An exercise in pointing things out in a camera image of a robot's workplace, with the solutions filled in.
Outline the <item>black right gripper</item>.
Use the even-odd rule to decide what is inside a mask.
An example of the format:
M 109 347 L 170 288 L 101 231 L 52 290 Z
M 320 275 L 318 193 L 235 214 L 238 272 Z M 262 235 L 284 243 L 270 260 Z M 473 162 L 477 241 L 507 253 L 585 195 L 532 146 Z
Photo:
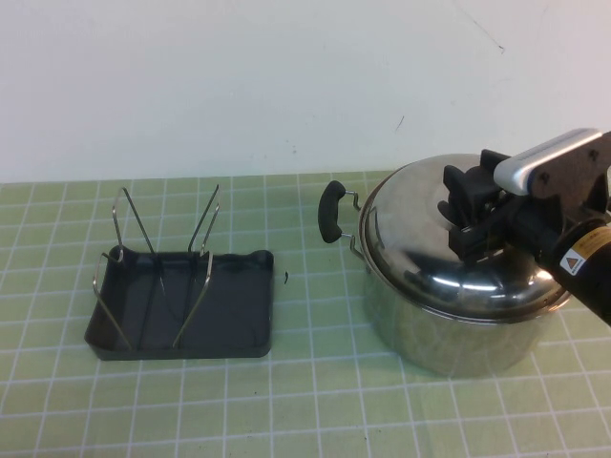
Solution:
M 448 164 L 443 184 L 449 195 L 437 209 L 451 224 L 448 245 L 461 260 L 480 260 L 513 246 L 533 256 L 541 268 L 552 265 L 559 241 L 559 196 L 519 197 L 502 191 L 495 183 L 495 167 L 507 159 L 484 149 L 479 157 L 469 155 L 474 166 L 466 171 Z M 483 215 L 469 215 L 466 209 L 482 209 Z

